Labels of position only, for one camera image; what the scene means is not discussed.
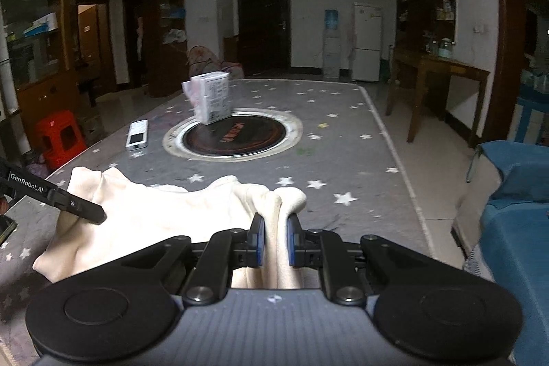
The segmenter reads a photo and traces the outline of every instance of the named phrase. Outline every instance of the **red plastic stool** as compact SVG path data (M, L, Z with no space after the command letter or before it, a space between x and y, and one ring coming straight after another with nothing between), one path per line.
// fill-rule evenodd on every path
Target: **red plastic stool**
M40 120L36 133L46 148L44 158L57 169L87 149L71 111L60 111Z

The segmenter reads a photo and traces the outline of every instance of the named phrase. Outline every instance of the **black circular pad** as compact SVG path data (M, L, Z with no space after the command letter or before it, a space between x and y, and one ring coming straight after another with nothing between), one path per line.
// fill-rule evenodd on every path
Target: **black circular pad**
M116 290L94 288L67 299L65 315L75 323L98 326L121 318L128 304L126 297Z
M29 303L28 333L37 351L66 361L102 363L160 340L178 309L160 284L86 286L61 281Z
M286 128L275 119L236 115L190 128L183 136L183 145L201 155L240 156L272 148L285 136Z
M389 285L374 324L390 342L439 362L481 362L509 354L520 333L520 305L494 285Z

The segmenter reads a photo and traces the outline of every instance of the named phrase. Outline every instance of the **gray rug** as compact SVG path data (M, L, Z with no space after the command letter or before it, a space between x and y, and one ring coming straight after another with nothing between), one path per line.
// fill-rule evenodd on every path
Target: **gray rug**
M235 107L291 111L303 122L303 137L285 152L245 162L172 156L163 148L163 137L192 115L190 103L181 95L144 115L149 120L146 149L126 152L124 127L52 174L50 181L66 188L73 167L116 166L133 182L172 184L190 191L224 175L271 190L295 186L307 194L307 207L299 215L303 228L333 230L351 242L374 233L429 254L410 184L363 88L304 80L238 80L231 82L231 96ZM46 248L58 212L25 198L8 215L18 227L0 248L0 337L18 364L28 365L36 354L24 310L29 297L47 283L32 264Z

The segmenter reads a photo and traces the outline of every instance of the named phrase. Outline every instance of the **white refrigerator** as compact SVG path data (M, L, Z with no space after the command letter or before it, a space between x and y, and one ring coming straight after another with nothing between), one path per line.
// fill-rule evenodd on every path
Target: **white refrigerator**
M352 51L350 57L353 80L379 81L381 62L382 9L355 3L352 12Z

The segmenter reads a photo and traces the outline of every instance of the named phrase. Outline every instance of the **circular rug design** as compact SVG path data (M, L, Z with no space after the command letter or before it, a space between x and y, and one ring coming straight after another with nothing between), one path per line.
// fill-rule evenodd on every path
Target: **circular rug design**
M171 128L164 149L178 157L241 162L268 157L301 139L303 125L289 112L236 108L230 117L203 125L194 117Z

